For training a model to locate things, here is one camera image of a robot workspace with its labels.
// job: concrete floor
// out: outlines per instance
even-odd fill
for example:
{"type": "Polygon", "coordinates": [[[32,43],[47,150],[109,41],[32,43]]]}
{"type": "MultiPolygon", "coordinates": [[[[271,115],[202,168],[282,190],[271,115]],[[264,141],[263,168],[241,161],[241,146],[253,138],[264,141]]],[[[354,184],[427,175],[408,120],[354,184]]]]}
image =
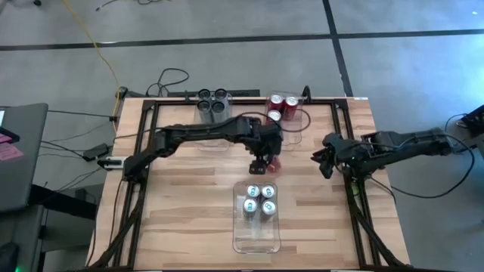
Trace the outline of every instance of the concrete floor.
{"type": "MultiPolygon", "coordinates": [[[[330,32],[319,0],[172,0],[147,6],[119,0],[100,11],[95,11],[100,1],[70,2],[98,42],[330,32]]],[[[484,29],[484,2],[480,0],[332,0],[330,4],[338,33],[484,29]]],[[[74,42],[88,39],[62,2],[44,0],[36,7],[27,0],[0,0],[0,48],[74,42]]],[[[407,132],[443,127],[449,116],[484,104],[484,35],[341,39],[340,44],[353,94],[370,98],[379,130],[407,132]]],[[[102,51],[121,85],[140,92],[157,80],[162,69],[178,67],[191,77],[173,86],[173,91],[258,88],[267,94],[310,85],[314,95],[345,95],[330,39],[102,51]]],[[[180,76],[170,73],[166,81],[180,76]]],[[[114,104],[114,81],[90,48],[0,51],[0,86],[1,105],[46,102],[54,110],[111,114],[114,104]]],[[[44,139],[68,137],[104,122],[49,113],[44,139]]],[[[454,127],[451,132],[465,137],[454,127]]],[[[82,149],[110,143],[112,137],[112,129],[106,124],[62,144],[82,149]]],[[[388,172],[394,186],[434,194],[456,183],[468,163],[468,154],[417,157],[390,166],[388,172]]],[[[77,159],[44,156],[35,183],[48,181],[48,187],[59,188],[95,167],[77,159]],[[54,163],[59,167],[52,168],[54,163]]],[[[99,172],[83,185],[102,184],[104,176],[99,172]]],[[[477,157],[467,181],[446,197],[424,200],[396,193],[414,266],[482,270],[483,176],[482,158],[477,157]]],[[[45,271],[82,266],[86,252],[85,248],[76,248],[48,255],[45,271]]]]}

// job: wooden tabletop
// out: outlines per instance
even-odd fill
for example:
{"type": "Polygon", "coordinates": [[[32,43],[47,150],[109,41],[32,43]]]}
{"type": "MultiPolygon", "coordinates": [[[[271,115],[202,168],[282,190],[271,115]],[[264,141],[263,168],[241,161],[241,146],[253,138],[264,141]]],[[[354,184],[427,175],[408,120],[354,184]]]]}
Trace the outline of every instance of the wooden tabletop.
{"type": "MultiPolygon", "coordinates": [[[[143,99],[126,99],[118,136],[137,132],[142,103],[143,99]]],[[[348,98],[348,103],[355,137],[375,131],[368,100],[348,98]]],[[[263,112],[264,108],[234,106],[233,115],[254,110],[263,112]]],[[[357,268],[343,177],[334,172],[330,180],[324,179],[318,164],[309,159],[313,152],[322,148],[323,137],[334,131],[330,107],[305,105],[304,110],[310,113],[312,124],[302,133],[302,141],[292,151],[283,151],[280,155],[282,169],[277,174],[249,175],[248,166],[253,156],[241,144],[224,152],[209,152],[199,150],[196,143],[185,143],[175,155],[157,159],[151,165],[135,269],[357,268]],[[277,184],[279,252],[239,254],[233,250],[232,190],[239,181],[277,184]]],[[[345,128],[343,114],[340,112],[339,116],[341,127],[345,128]]],[[[193,106],[161,106],[158,126],[191,124],[193,120],[193,106]]],[[[113,155],[132,155],[134,144],[134,137],[116,140],[113,155]]],[[[389,184],[386,172],[377,172],[374,177],[389,184]]],[[[121,171],[107,174],[98,211],[93,261],[109,243],[120,178],[121,171]]],[[[116,205],[115,233],[126,186],[123,182],[116,205]]],[[[366,188],[376,232],[397,258],[408,263],[392,197],[370,181],[367,181],[366,188]]],[[[369,262],[368,239],[361,231],[369,262]]],[[[122,264],[127,260],[127,248],[123,248],[122,264]]]]}

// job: clear plastic container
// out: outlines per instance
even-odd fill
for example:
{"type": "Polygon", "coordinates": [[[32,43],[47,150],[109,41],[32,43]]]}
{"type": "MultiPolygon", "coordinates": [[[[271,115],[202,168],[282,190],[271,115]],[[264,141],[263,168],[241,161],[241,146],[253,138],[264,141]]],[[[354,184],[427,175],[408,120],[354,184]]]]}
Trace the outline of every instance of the clear plastic container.
{"type": "Polygon", "coordinates": [[[234,185],[234,240],[233,247],[238,253],[275,253],[281,248],[281,238],[279,236],[279,208],[278,208],[278,188],[273,183],[237,182],[234,185]],[[247,198],[247,186],[258,184],[261,188],[270,184],[275,188],[276,194],[271,201],[277,206],[275,214],[269,219],[261,218],[261,201],[256,214],[247,218],[244,215],[244,201],[247,198]]]}
{"type": "Polygon", "coordinates": [[[281,113],[282,120],[281,120],[281,127],[284,130],[283,136],[284,141],[282,142],[282,150],[293,150],[296,144],[299,144],[303,139],[301,135],[301,128],[303,126],[303,98],[300,94],[295,94],[288,91],[272,91],[265,103],[265,113],[267,114],[270,110],[274,109],[274,106],[271,104],[271,96],[273,94],[280,95],[284,99],[282,104],[285,104],[285,100],[287,97],[294,97],[297,99],[297,105],[292,106],[290,109],[279,109],[281,113]]]}
{"type": "MultiPolygon", "coordinates": [[[[209,99],[210,103],[213,104],[216,102],[214,92],[211,91],[211,96],[209,99]]],[[[208,120],[204,118],[202,114],[199,113],[197,105],[194,107],[194,124],[211,124],[214,122],[223,122],[226,119],[232,117],[232,96],[228,94],[227,97],[227,104],[225,108],[225,115],[224,116],[217,116],[217,118],[208,120]]],[[[202,151],[226,151],[230,147],[230,143],[226,140],[203,140],[203,141],[196,141],[196,145],[198,146],[199,150],[202,151]]]]}

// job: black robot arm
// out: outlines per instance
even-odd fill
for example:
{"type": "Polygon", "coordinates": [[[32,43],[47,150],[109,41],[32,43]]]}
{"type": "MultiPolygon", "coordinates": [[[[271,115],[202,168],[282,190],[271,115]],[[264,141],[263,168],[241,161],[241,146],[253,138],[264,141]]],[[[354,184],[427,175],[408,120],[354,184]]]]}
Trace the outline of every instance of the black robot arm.
{"type": "Polygon", "coordinates": [[[339,134],[328,134],[324,149],[313,153],[312,160],[320,164],[321,173],[330,178],[333,167],[344,163],[353,176],[369,175],[385,165],[419,155],[445,156],[451,144],[440,128],[399,134],[378,131],[361,136],[361,141],[343,140],[339,134]]]}
{"type": "Polygon", "coordinates": [[[244,144],[256,159],[249,173],[265,174],[265,167],[274,155],[281,153],[282,130],[274,123],[262,125],[259,118],[236,116],[213,125],[171,125],[156,132],[147,148],[126,159],[123,175],[130,179],[138,175],[156,158],[171,156],[186,141],[225,139],[235,144],[244,144]]]}

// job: yellow cable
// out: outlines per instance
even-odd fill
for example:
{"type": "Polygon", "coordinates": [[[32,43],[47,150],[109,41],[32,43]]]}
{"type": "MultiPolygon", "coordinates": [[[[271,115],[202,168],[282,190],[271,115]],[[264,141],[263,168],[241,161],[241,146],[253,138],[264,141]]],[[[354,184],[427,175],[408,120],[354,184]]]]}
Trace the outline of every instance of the yellow cable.
{"type": "MultiPolygon", "coordinates": [[[[67,0],[62,0],[66,8],[70,11],[70,13],[73,15],[74,19],[76,19],[77,23],[79,26],[81,26],[82,30],[84,30],[85,34],[89,37],[91,40],[92,44],[96,48],[96,51],[98,52],[99,57],[106,63],[106,65],[109,67],[109,70],[111,70],[111,74],[113,74],[114,80],[116,81],[116,104],[114,105],[113,109],[113,116],[117,114],[118,106],[119,106],[119,81],[118,78],[116,77],[116,73],[114,73],[113,67],[107,62],[107,60],[103,57],[103,54],[101,54],[101,50],[99,50],[98,45],[94,41],[94,39],[91,37],[89,34],[88,28],[85,26],[85,24],[77,17],[77,14],[73,11],[73,9],[70,7],[69,2],[67,0]]],[[[113,129],[114,133],[116,133],[116,123],[113,121],[113,129]]]]}

